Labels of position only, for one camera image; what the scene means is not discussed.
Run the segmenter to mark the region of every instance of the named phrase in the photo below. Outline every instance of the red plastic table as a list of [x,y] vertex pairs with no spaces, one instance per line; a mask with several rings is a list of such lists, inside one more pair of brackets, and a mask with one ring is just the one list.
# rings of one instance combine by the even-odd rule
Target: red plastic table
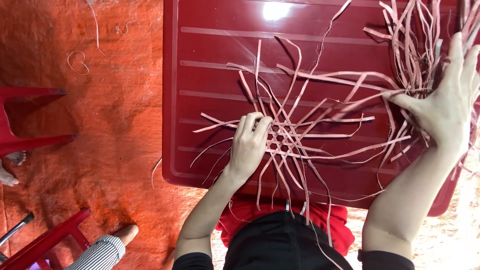
[[[193,130],[214,124],[200,116],[204,112],[222,121],[240,119],[253,111],[240,86],[238,71],[228,69],[228,62],[253,66],[257,54],[258,39],[262,40],[260,72],[270,84],[279,99],[285,98],[291,78],[276,69],[277,63],[294,68],[298,53],[294,47],[284,46],[273,36],[280,34],[289,38],[302,49],[302,69],[310,69],[316,59],[317,48],[333,15],[340,9],[343,0],[299,0],[281,2],[259,0],[165,0],[164,1],[164,46],[163,46],[163,177],[171,184],[209,188],[214,178],[228,162],[229,156],[213,168],[215,162],[231,146],[230,142],[219,144],[204,153],[190,168],[193,159],[207,146],[232,137],[231,128],[216,128],[202,133]],[[442,29],[447,29],[449,10],[452,22],[455,21],[456,2],[442,0]],[[324,51],[318,73],[335,71],[377,71],[394,78],[392,54],[386,42],[376,42],[362,31],[369,26],[385,33],[382,8],[377,0],[352,1],[343,14],[333,23],[331,33],[325,39]],[[454,23],[450,24],[450,33]],[[443,37],[448,45],[446,31]],[[246,75],[251,89],[254,77]],[[299,93],[302,82],[297,82],[290,100]],[[298,121],[313,106],[325,97],[342,100],[350,92],[350,86],[310,82],[292,121]],[[375,93],[371,89],[361,89],[354,99],[361,99]],[[362,110],[365,116],[375,116],[375,120],[362,125],[350,139],[303,139],[306,146],[320,148],[334,155],[385,142],[389,125],[385,108],[380,99],[372,100]],[[356,124],[323,123],[313,129],[317,133],[350,134]],[[348,160],[365,160],[380,149],[370,150]],[[383,186],[387,185],[409,161],[415,160],[422,148],[413,147],[407,157],[387,162],[379,171]],[[342,199],[359,199],[379,191],[376,171],[382,156],[360,166],[338,162],[315,162],[315,166],[327,183],[331,195]],[[325,188],[306,166],[306,179],[311,202],[328,202]],[[450,203],[460,170],[451,173],[440,190],[430,216],[443,214]],[[259,170],[239,192],[257,193]],[[292,199],[304,201],[305,193],[289,181]],[[276,185],[274,170],[268,169],[262,178],[262,195],[271,196]],[[275,197],[287,198],[282,184]],[[367,209],[374,198],[356,202],[333,199],[332,203]]]

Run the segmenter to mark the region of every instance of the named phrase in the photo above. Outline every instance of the red plastic chair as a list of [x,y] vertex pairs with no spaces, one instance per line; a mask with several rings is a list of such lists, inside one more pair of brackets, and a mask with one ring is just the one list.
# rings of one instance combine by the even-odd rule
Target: red plastic chair
[[45,96],[45,95],[66,95],[67,92],[57,88],[35,88],[35,87],[0,87],[0,157],[8,154],[30,150],[42,146],[60,144],[73,141],[78,134],[59,135],[52,137],[40,137],[22,139],[13,135],[10,129],[8,117],[3,108],[5,100],[8,98],[22,98],[29,96]]
[[91,212],[88,208],[80,209],[80,211],[71,218],[51,228],[10,259],[6,260],[0,265],[0,270],[25,270],[35,262],[42,270],[52,270],[52,268],[48,266],[47,261],[41,256],[69,235],[71,235],[80,245],[80,248],[85,251],[90,247],[90,242],[88,242],[83,233],[78,229],[78,225],[88,218],[90,214]]

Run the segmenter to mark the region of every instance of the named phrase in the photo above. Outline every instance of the hand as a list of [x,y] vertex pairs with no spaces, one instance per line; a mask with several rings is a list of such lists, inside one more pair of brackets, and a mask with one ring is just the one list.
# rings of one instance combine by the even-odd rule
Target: hand
[[409,110],[438,147],[454,147],[461,154],[468,149],[473,103],[479,96],[480,77],[476,71],[480,46],[473,46],[463,57],[462,35],[450,42],[450,64],[438,88],[425,99],[385,92],[384,97]]
[[261,112],[252,112],[241,117],[233,136],[230,162],[224,170],[235,181],[244,184],[257,169],[265,154],[272,121],[270,116],[264,117]]

